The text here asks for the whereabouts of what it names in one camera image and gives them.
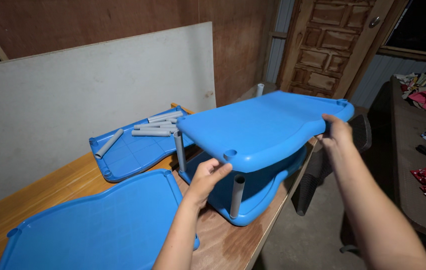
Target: carved wooden door panel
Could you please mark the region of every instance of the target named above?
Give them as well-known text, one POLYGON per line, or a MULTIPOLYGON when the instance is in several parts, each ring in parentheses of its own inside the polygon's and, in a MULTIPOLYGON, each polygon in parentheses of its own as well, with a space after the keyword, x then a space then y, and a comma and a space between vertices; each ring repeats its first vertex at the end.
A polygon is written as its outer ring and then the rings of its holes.
POLYGON ((343 98, 392 3, 303 0, 289 37, 280 89, 343 98))

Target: wooden tabletop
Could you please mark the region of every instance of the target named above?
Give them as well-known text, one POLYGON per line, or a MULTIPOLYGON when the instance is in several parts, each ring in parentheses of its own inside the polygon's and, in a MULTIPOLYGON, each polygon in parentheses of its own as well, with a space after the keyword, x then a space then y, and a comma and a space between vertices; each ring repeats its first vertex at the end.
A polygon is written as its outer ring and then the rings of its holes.
MULTIPOLYGON (((250 225, 234 226, 209 205, 200 212, 197 226, 200 246, 193 252, 192 269, 253 267, 283 205, 298 186, 315 143, 313 138, 308 141, 307 158, 303 167, 280 185, 270 206, 250 225)), ((199 150, 196 146, 187 148, 186 157, 193 157, 199 150)), ((177 167, 176 155, 172 155, 150 170, 175 170, 177 167)), ((188 185, 177 171, 173 175, 184 194, 188 185)), ((100 193, 113 185, 103 179, 94 156, 88 153, 1 200, 0 259, 8 242, 6 234, 25 219, 60 203, 100 193)))

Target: corrugated metal wall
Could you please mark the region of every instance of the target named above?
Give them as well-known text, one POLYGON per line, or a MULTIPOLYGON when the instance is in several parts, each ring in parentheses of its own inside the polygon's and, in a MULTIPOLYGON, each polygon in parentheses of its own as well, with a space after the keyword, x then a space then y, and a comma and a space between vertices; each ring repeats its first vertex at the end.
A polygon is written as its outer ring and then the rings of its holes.
POLYGON ((360 81, 350 102, 356 106, 370 108, 383 83, 393 74, 407 75, 426 72, 426 62, 375 55, 360 81))
MULTIPOLYGON (((290 26, 291 13, 295 0, 281 0, 278 8, 278 16, 276 17, 276 32, 288 32, 290 26)), ((270 50, 270 59, 268 61, 268 69, 266 71, 266 81, 275 83, 278 71, 280 70, 283 49, 285 48, 285 40, 273 38, 270 50)))

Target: hand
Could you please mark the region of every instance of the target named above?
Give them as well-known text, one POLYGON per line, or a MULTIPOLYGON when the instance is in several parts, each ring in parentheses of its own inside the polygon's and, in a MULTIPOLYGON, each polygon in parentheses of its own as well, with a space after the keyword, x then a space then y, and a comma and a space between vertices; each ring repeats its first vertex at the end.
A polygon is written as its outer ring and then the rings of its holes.
POLYGON ((330 123, 330 133, 320 134, 317 138, 327 150, 353 145, 351 127, 348 123, 345 123, 338 117, 330 114, 324 113, 322 114, 322 117, 325 121, 330 123))
POLYGON ((220 162, 214 158, 200 163, 186 191, 185 199, 203 208, 216 183, 227 176, 232 169, 233 166, 230 163, 220 167, 220 162))

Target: plywood wall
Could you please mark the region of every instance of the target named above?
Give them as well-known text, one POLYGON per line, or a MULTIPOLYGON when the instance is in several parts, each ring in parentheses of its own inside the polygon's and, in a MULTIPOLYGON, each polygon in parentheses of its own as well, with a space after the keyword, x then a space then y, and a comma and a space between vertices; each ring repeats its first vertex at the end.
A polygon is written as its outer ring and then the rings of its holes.
POLYGON ((213 22, 217 106, 254 81, 268 0, 0 0, 8 58, 213 22))

